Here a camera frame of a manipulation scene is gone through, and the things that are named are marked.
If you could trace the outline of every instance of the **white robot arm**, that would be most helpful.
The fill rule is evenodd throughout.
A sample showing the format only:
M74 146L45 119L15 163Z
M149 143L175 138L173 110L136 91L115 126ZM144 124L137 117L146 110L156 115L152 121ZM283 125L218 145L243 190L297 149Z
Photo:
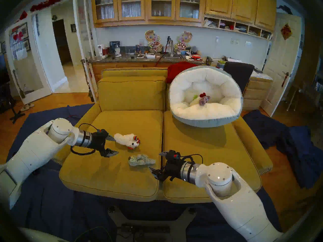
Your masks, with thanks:
M73 153L76 152L72 146L82 146L94 149L90 153L98 150L104 157L118 154L117 151L104 149L106 139L114 141L104 129L89 133L73 127L63 118L47 122L24 140L18 152L6 164L0 165L0 201L11 209L20 196L25 179L65 145L71 145Z
M170 176L171 181L176 177L204 187L228 224L248 242L273 242L281 237L258 195L233 168L224 163L196 164L191 156L173 150L160 155L167 159L162 170L149 167L156 179L164 181Z

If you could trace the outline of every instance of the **shoe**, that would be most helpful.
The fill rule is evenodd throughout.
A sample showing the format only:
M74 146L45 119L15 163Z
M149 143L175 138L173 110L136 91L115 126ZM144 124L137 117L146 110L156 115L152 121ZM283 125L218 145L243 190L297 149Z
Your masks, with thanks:
M23 111L26 111L26 110L28 110L30 107L28 106L28 104L26 104L26 105L24 105L21 109L20 109L20 111L21 112L23 112Z

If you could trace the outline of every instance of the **fluffy white cushion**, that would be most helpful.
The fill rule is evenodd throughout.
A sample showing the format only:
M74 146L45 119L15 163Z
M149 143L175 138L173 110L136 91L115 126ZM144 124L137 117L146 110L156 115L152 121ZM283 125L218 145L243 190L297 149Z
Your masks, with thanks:
M194 95L201 93L210 96L210 100L204 106L190 106ZM177 75L171 83L169 99L171 111L179 120L235 118L242 109L239 86L229 74L214 67L194 67Z

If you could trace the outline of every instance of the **white round pet bed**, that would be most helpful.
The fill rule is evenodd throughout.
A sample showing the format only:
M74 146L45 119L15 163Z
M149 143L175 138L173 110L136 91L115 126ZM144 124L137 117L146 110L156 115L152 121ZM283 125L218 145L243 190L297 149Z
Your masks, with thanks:
M204 105L200 94L209 96ZM231 75L215 67L197 66L178 74L169 88L170 108L179 121L195 127L218 127L239 118L243 98Z

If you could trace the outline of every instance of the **faucet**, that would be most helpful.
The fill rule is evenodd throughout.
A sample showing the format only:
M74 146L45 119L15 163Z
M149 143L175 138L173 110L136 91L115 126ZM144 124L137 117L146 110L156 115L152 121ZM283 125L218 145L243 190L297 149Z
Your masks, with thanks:
M171 57L173 57L174 56L174 42L172 39L170 40L170 45L171 45Z

